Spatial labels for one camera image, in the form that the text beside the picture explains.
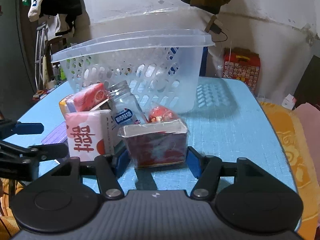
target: small white box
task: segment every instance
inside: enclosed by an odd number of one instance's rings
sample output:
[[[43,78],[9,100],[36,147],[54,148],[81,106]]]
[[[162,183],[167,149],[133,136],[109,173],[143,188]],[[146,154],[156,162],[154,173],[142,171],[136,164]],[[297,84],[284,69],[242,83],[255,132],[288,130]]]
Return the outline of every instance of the small white box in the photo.
[[[70,157],[93,161],[99,155],[114,155],[111,110],[69,113],[65,119]]]
[[[94,108],[92,108],[90,111],[101,111],[104,109],[110,109],[109,104],[108,104],[108,100],[106,99],[103,102],[101,102],[100,104],[96,105]],[[116,147],[118,145],[119,142],[122,141],[122,138],[120,136],[118,136],[118,130],[119,130],[119,126],[117,125],[117,123],[113,120],[113,117],[111,116],[111,122],[109,122],[109,125],[111,125],[111,141],[114,147]]]
[[[289,94],[283,99],[282,106],[292,110],[296,102],[297,100],[294,98],[294,96]]]

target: glass jar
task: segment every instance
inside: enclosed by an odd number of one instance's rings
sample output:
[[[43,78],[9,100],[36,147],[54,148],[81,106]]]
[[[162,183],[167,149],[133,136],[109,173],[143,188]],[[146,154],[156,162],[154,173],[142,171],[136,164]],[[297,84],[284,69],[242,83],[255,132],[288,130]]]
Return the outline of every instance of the glass jar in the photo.
[[[126,81],[108,88],[108,99],[115,126],[148,122]]]

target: metal screw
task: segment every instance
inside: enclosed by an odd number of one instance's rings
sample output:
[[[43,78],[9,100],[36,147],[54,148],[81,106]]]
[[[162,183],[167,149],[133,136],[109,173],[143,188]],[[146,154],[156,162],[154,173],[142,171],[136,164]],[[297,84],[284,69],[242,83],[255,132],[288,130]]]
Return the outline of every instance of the metal screw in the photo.
[[[209,191],[204,188],[198,188],[193,192],[193,195],[195,195],[196,197],[206,197],[207,195],[209,195]]]
[[[106,191],[106,195],[108,197],[118,197],[118,196],[121,195],[121,191],[119,189],[116,189],[116,188],[108,189]]]
[[[153,193],[151,196],[157,198],[157,197],[160,197],[160,193],[156,192],[156,193]]]

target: basket lid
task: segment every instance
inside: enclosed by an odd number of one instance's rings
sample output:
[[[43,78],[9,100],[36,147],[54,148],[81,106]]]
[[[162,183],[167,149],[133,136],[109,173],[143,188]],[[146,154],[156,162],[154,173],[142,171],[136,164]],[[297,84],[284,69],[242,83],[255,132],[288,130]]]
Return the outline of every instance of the basket lid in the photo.
[[[52,55],[52,63],[71,58],[126,49],[207,47],[215,45],[201,30],[149,30],[121,33],[89,40]]]

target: pink cloth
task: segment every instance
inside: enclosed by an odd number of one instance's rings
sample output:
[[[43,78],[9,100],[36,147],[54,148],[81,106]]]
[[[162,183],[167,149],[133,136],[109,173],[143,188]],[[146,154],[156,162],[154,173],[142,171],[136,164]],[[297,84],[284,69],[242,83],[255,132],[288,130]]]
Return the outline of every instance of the pink cloth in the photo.
[[[302,124],[317,179],[320,182],[320,111],[306,103],[298,106],[294,113]]]

